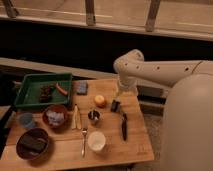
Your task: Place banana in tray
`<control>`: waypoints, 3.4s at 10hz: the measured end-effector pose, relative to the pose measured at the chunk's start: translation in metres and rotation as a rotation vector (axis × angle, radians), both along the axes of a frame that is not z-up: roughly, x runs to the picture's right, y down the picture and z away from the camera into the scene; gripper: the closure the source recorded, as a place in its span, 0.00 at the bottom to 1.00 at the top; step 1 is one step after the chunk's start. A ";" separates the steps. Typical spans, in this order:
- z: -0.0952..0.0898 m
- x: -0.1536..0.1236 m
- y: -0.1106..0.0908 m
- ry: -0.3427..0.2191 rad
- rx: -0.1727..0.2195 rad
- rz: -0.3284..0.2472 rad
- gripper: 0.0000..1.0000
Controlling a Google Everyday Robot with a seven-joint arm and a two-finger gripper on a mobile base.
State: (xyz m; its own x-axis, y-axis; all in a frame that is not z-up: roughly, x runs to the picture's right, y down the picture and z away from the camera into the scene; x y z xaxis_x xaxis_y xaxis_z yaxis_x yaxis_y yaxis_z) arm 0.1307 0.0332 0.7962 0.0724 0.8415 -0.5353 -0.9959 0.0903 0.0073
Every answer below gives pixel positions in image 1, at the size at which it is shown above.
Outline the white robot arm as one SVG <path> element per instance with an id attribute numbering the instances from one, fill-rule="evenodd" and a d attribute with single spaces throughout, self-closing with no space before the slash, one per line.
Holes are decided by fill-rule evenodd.
<path id="1" fill-rule="evenodd" d="M 136 80 L 168 86 L 163 112 L 160 171 L 213 171 L 213 61 L 147 61 L 133 49 L 113 64 L 117 93 Z"/>

